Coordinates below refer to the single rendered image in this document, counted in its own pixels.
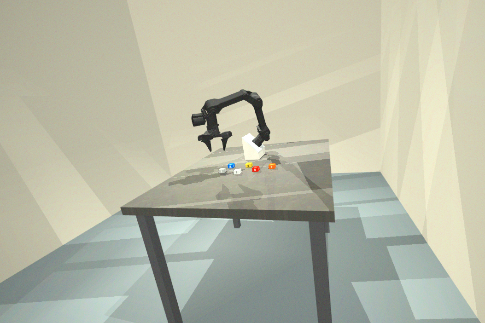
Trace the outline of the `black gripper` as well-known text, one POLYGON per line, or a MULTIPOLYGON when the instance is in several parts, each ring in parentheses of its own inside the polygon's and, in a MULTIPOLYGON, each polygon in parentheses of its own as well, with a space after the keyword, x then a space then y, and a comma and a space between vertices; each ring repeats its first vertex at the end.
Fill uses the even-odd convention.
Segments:
MULTIPOLYGON (((217 133, 218 133, 218 136, 216 136, 215 138, 222 137, 221 141, 222 141, 222 145, 223 145, 223 150, 225 150, 226 144, 227 144, 227 139, 232 136, 232 132, 231 131, 227 131, 227 132, 220 133, 218 126, 219 126, 218 123, 213 123, 213 124, 207 124, 206 128, 208 128, 208 127, 210 129, 213 129, 213 127, 216 128, 217 133)), ((198 136, 198 141, 201 141, 202 143, 205 143, 206 146, 208 147, 208 149, 211 152, 211 140, 209 140, 209 139, 205 140, 204 135, 201 134, 201 135, 198 136)))

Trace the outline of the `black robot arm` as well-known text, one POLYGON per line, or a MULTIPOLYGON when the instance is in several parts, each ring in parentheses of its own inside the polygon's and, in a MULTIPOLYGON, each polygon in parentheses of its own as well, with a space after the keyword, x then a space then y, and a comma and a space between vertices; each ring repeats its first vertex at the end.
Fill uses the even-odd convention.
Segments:
MULTIPOLYGON (((238 91, 231 95, 227 95, 226 97, 220 99, 214 98, 207 100, 204 106, 201 108, 201 113, 192 114, 191 119, 193 126, 203 126, 206 122, 207 124, 217 123, 216 114, 219 114, 222 108, 233 105, 234 103, 240 102, 242 100, 245 100, 248 103, 252 104, 255 110, 258 120, 258 126, 256 127, 259 134, 256 136, 255 139, 252 140, 252 142, 260 147, 263 141, 269 140, 270 131, 265 124, 265 119, 263 116, 263 101, 256 92, 246 91, 242 89, 241 91, 238 91)), ((212 140, 214 137, 218 136, 218 133, 215 127, 213 127, 213 129, 210 129, 208 127, 207 131, 203 135, 205 140, 212 140)))

